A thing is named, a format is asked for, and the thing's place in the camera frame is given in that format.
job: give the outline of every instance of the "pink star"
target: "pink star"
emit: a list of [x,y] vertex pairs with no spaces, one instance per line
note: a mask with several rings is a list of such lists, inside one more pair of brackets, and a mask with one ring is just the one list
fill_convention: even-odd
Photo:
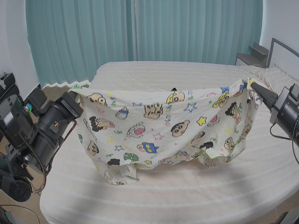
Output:
[[156,135],[153,134],[153,136],[155,137],[155,140],[162,140],[162,137],[164,137],[163,135],[160,135],[160,132]]

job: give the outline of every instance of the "white headboard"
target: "white headboard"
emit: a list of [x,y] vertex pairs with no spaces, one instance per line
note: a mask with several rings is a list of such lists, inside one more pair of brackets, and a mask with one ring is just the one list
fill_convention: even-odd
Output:
[[272,38],[267,68],[275,65],[288,75],[299,80],[299,53]]

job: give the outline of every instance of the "fabric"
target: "fabric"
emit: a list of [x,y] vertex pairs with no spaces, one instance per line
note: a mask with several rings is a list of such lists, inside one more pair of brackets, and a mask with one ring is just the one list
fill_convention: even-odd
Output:
[[260,43],[263,0],[135,0],[138,61],[234,65]]
[[26,0],[39,83],[92,81],[111,61],[136,60],[135,0]]
[[245,78],[230,87],[193,91],[73,88],[84,112],[80,141],[111,184],[139,181],[136,169],[197,159],[222,166],[245,149],[261,98]]
[[294,83],[299,85],[297,80],[287,75],[277,66],[256,71],[254,74],[278,95],[285,86],[290,88]]
[[[99,68],[90,88],[169,92],[175,87],[189,91],[226,87],[253,77],[257,70],[262,68],[110,62]],[[54,158],[40,209],[47,221],[55,224],[248,223],[299,189],[299,166],[292,143],[270,135],[270,116],[268,108],[260,105],[246,137],[246,149],[224,166],[207,168],[196,160],[158,165],[137,170],[140,181],[129,185],[108,183],[73,130]],[[272,132],[285,135],[278,125]]]

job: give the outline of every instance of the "bed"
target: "bed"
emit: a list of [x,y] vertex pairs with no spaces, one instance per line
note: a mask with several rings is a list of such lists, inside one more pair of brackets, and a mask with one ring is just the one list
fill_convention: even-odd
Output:
[[[187,62],[110,62],[90,88],[107,90],[188,90],[223,87],[262,72]],[[76,131],[54,159],[40,209],[49,223],[240,223],[267,213],[299,189],[299,165],[291,143],[269,133],[263,104],[246,138],[245,151],[223,167],[196,161],[139,170],[140,181],[109,184],[85,154]],[[279,127],[273,129],[283,135]]]

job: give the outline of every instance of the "nightstand drawer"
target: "nightstand drawer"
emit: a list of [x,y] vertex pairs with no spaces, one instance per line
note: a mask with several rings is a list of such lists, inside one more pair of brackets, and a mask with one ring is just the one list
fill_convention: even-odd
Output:
[[247,64],[241,59],[237,58],[236,65],[240,66],[240,65],[247,65]]

